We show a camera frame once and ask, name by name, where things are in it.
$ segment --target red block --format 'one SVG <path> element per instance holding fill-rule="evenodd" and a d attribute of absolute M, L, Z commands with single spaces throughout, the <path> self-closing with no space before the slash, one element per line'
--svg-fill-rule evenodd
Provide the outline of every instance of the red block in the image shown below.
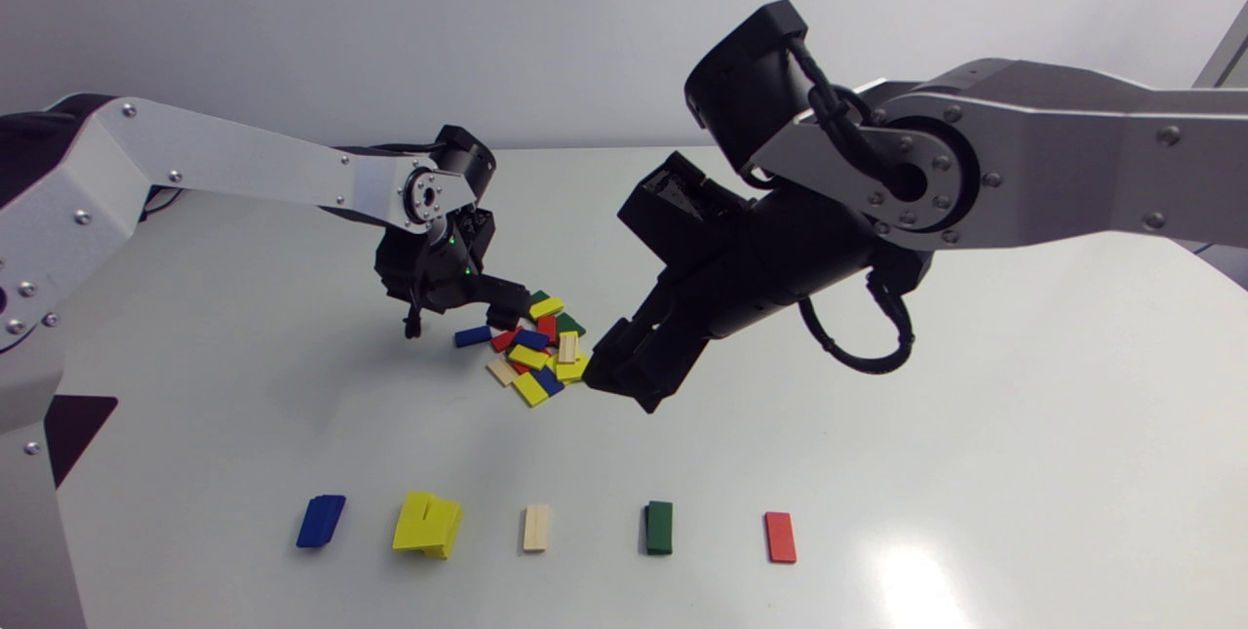
<path fill-rule="evenodd" d="M 555 332 L 555 314 L 545 314 L 538 318 L 538 332 L 550 337 L 550 343 L 559 343 L 559 334 Z"/>
<path fill-rule="evenodd" d="M 495 352 L 503 353 L 507 349 L 512 348 L 512 339 L 514 339 L 518 332 L 520 332 L 519 327 L 512 329 L 510 332 L 503 332 L 502 334 L 495 336 L 493 339 L 490 339 L 489 344 L 494 346 Z"/>
<path fill-rule="evenodd" d="M 768 524 L 768 553 L 771 563 L 797 563 L 797 547 L 792 543 L 792 518 L 787 512 L 769 512 L 763 518 Z"/>

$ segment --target green wooden block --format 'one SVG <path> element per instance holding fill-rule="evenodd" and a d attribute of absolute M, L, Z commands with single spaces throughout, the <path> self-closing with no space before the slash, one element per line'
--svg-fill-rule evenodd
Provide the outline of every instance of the green wooden block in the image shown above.
<path fill-rule="evenodd" d="M 671 503 L 650 500 L 645 505 L 645 553 L 671 554 Z"/>
<path fill-rule="evenodd" d="M 572 318 L 572 314 L 568 314 L 567 312 L 560 312 L 558 317 L 554 318 L 554 331 L 575 332 L 577 336 L 579 337 L 585 336 L 585 328 L 582 327 L 580 323 L 577 322 L 574 318 Z"/>

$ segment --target blue wooden block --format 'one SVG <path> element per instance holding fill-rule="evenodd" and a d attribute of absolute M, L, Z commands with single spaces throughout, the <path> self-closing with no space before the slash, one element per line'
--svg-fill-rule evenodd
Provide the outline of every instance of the blue wooden block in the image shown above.
<path fill-rule="evenodd" d="M 344 495 L 317 495 L 308 500 L 308 509 L 303 513 L 303 525 L 300 527 L 300 537 L 295 540 L 295 545 L 301 549 L 316 549 L 328 544 L 346 504 Z"/>
<path fill-rule="evenodd" d="M 534 371 L 533 377 L 548 394 L 555 394 L 563 389 L 563 383 L 554 376 L 554 371 L 550 371 L 549 366 L 542 371 Z"/>
<path fill-rule="evenodd" d="M 463 346 L 484 344 L 487 341 L 494 338 L 493 332 L 489 327 L 482 323 L 480 327 L 473 327 L 472 329 L 464 329 L 463 332 L 456 332 L 456 346 L 463 348 Z"/>
<path fill-rule="evenodd" d="M 550 337 L 543 334 L 543 332 L 534 332 L 532 329 L 520 329 L 512 339 L 513 344 L 529 346 L 530 349 L 539 352 L 550 344 Z"/>

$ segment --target gray wall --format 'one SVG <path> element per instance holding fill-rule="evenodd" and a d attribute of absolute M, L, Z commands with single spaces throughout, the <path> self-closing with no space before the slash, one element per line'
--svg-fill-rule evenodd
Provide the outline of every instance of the gray wall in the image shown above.
<path fill-rule="evenodd" d="M 0 110 L 147 96 L 323 144 L 705 144 L 681 84 L 771 0 L 2 0 Z M 1026 56 L 1186 87 L 1244 0 L 794 0 L 840 82 Z"/>

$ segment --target white table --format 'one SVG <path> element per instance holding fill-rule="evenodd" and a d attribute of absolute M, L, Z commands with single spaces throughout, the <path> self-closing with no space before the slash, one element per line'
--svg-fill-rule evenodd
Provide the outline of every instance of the white table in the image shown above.
<path fill-rule="evenodd" d="M 600 336 L 660 268 L 614 212 L 665 154 L 499 154 L 488 272 Z M 452 348 L 480 308 L 404 341 L 378 238 L 188 193 L 62 305 L 61 392 L 121 401 L 60 492 L 94 629 L 1248 623 L 1248 297 L 1173 243 L 942 252 L 901 372 L 840 367 L 786 310 L 648 417 L 584 386 L 528 409 L 487 346 Z M 851 351 L 891 346 L 860 277 L 816 303 Z M 449 562 L 389 550 L 409 489 L 463 504 Z M 322 493 L 338 530 L 298 550 Z M 649 499 L 671 557 L 639 553 Z M 796 565 L 768 563 L 766 510 Z"/>

